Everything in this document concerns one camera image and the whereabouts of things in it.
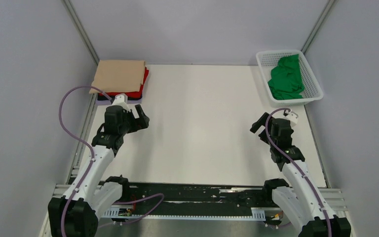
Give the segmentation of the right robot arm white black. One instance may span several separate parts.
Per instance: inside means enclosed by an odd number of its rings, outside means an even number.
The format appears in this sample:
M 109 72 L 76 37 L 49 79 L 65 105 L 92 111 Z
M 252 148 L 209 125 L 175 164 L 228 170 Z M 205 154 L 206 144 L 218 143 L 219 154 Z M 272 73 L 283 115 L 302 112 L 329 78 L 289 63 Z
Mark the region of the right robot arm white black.
M 273 117 L 278 111 L 282 118 Z M 313 182 L 303 153 L 293 145 L 292 124 L 297 119 L 291 109 L 281 108 L 264 113 L 250 128 L 256 133 L 264 127 L 258 137 L 269 145 L 272 161 L 285 176 L 264 183 L 263 202 L 280 207 L 300 237 L 349 237 L 350 222 L 330 207 Z

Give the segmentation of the beige t shirt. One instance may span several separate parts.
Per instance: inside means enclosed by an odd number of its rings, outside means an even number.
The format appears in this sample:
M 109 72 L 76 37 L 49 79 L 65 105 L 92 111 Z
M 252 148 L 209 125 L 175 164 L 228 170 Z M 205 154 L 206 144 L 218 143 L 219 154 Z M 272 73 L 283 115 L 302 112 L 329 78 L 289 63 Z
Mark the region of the beige t shirt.
M 144 60 L 100 60 L 89 93 L 139 91 L 145 68 Z

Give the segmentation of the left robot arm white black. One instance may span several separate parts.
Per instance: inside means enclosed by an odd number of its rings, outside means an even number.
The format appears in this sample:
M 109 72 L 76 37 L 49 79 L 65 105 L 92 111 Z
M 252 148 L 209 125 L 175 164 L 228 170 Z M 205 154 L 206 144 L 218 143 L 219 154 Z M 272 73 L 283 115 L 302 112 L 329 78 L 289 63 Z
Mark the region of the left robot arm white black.
M 88 166 L 61 197 L 53 197 L 48 204 L 53 237 L 93 237 L 102 214 L 115 201 L 120 204 L 130 201 L 132 192 L 126 178 L 110 177 L 100 190 L 97 187 L 123 145 L 124 136 L 148 128 L 149 122 L 140 104 L 132 109 L 121 105 L 106 108 L 104 123 L 89 145 Z

